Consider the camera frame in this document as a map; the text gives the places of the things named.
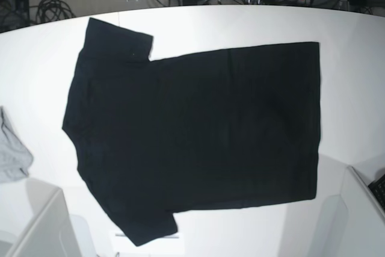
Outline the black T-shirt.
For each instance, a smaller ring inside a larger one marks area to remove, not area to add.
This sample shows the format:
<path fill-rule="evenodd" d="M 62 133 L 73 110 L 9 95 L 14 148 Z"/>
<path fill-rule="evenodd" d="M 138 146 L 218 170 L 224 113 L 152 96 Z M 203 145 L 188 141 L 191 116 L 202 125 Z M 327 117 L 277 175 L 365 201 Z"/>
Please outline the black T-shirt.
<path fill-rule="evenodd" d="M 63 120 L 79 175 L 136 246 L 175 234 L 178 212 L 315 198 L 319 43 L 150 61 L 152 44 L 90 19 Z"/>

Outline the white slotted plate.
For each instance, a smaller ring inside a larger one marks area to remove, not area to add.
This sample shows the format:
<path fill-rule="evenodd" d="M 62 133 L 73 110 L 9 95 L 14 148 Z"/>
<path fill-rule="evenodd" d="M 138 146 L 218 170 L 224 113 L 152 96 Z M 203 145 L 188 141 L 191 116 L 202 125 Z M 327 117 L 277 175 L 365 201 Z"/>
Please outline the white slotted plate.
<path fill-rule="evenodd" d="M 185 240 L 182 234 L 161 237 L 141 246 L 136 246 L 123 232 L 109 233 L 113 251 L 122 254 L 140 255 L 184 255 Z"/>

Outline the grey cloth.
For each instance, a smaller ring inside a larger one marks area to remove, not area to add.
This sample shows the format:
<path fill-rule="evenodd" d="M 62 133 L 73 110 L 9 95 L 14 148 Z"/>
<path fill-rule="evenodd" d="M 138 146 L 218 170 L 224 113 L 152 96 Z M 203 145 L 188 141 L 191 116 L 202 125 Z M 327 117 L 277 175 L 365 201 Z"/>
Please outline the grey cloth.
<path fill-rule="evenodd" d="M 16 182 L 29 176 L 33 155 L 14 133 L 1 107 L 1 183 Z"/>

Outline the black keyboard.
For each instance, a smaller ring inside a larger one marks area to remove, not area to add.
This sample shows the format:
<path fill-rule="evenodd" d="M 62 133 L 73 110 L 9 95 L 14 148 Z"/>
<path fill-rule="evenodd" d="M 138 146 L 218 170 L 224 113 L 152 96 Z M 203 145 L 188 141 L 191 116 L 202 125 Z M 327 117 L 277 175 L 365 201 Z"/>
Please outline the black keyboard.
<path fill-rule="evenodd" d="M 376 198 L 377 202 L 384 209 L 385 208 L 385 192 L 384 192 L 385 175 L 380 179 L 369 184 L 368 188 Z"/>

